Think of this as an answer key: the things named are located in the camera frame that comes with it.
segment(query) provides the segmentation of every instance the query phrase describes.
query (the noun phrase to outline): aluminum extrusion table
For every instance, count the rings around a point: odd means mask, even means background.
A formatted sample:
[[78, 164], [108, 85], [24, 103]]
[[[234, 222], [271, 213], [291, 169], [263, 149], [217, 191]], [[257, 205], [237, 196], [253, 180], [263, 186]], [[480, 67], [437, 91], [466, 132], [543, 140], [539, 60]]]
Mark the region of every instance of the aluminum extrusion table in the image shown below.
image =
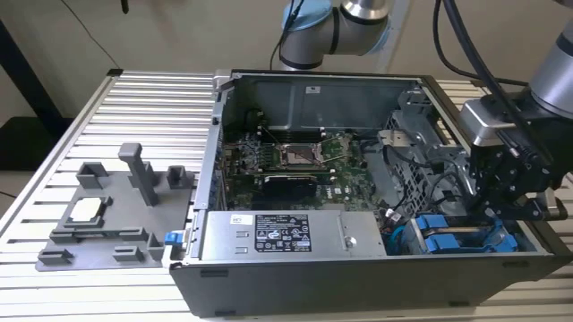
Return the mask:
[[[104, 79], [0, 219], [0, 317], [8, 321], [202, 321], [189, 312], [167, 269], [40, 273], [34, 263], [72, 198], [82, 163], [100, 161], [108, 170], [127, 170], [116, 158], [120, 144], [141, 142], [143, 158], [154, 169], [182, 164], [199, 174], [211, 123], [213, 80], [211, 74], [132, 71]], [[440, 85], [458, 108], [465, 100], [488, 93], [469, 81], [444, 80]], [[557, 196], [573, 213], [572, 175]], [[573, 249], [573, 219], [551, 225]], [[573, 265], [539, 282], [512, 285], [477, 308], [289, 315], [257, 321], [270, 320], [573, 321]]]

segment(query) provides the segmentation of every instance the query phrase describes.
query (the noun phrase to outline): blue cap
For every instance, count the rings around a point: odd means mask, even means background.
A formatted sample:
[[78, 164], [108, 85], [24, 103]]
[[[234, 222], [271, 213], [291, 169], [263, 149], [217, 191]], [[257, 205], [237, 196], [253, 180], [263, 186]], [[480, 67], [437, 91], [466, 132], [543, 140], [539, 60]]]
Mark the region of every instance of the blue cap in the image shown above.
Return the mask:
[[450, 233], [432, 235], [426, 238], [426, 247], [430, 253], [454, 252], [460, 249], [458, 241]]
[[[295, 9], [299, 3], [301, 3], [301, 0], [295, 0], [295, 4], [293, 5], [293, 12], [295, 12]], [[301, 10], [298, 11], [295, 22], [293, 23], [293, 26], [289, 29], [289, 31], [295, 32], [297, 30], [303, 30], [317, 25], [318, 23], [321, 23], [322, 20], [325, 20], [329, 17], [332, 10], [333, 10], [333, 4], [330, 3], [330, 0], [306, 0], [301, 7]], [[289, 11], [290, 11], [290, 4], [286, 5], [283, 10], [283, 22], [282, 22], [283, 29], [285, 29], [285, 23], [287, 22]]]
[[183, 234], [170, 232], [165, 234], [165, 244], [171, 246], [182, 246], [183, 245]]
[[421, 215], [416, 218], [416, 222], [420, 230], [449, 227], [444, 215]]

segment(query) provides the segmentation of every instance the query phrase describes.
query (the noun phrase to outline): motherboard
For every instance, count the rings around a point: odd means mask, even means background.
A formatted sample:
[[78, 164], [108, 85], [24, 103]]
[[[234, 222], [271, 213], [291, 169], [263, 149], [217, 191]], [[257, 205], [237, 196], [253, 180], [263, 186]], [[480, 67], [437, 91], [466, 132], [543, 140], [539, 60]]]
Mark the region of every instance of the motherboard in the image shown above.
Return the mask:
[[318, 142], [297, 142], [297, 136], [285, 140], [279, 131], [262, 129], [225, 144], [227, 210], [381, 208], [356, 133], [318, 134]]

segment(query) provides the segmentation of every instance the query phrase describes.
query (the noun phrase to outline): gray fixture post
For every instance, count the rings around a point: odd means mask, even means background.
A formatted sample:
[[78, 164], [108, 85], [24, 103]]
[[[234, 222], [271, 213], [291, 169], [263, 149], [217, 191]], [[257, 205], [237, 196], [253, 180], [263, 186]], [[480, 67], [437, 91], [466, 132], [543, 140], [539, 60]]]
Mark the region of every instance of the gray fixture post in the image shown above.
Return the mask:
[[154, 190], [154, 180], [150, 177], [147, 167], [151, 167], [150, 164], [143, 164], [142, 161], [142, 144], [139, 143], [124, 143], [119, 149], [119, 160], [124, 161], [132, 172], [130, 180], [132, 186], [139, 189], [142, 193], [142, 198], [147, 206], [155, 206], [159, 202], [158, 194]]

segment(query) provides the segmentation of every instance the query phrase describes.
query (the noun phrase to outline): blue latch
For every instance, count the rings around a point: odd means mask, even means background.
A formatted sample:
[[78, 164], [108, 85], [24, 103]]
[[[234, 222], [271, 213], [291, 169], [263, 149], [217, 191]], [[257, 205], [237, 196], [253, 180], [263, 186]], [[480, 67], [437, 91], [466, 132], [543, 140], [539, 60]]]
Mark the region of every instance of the blue latch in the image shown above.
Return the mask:
[[450, 233], [432, 235], [426, 238], [426, 247], [430, 253], [453, 253], [460, 250], [460, 243]]
[[183, 233], [170, 232], [165, 234], [165, 244], [171, 246], [183, 245]]
[[416, 218], [416, 222], [420, 230], [449, 227], [444, 215], [421, 215]]

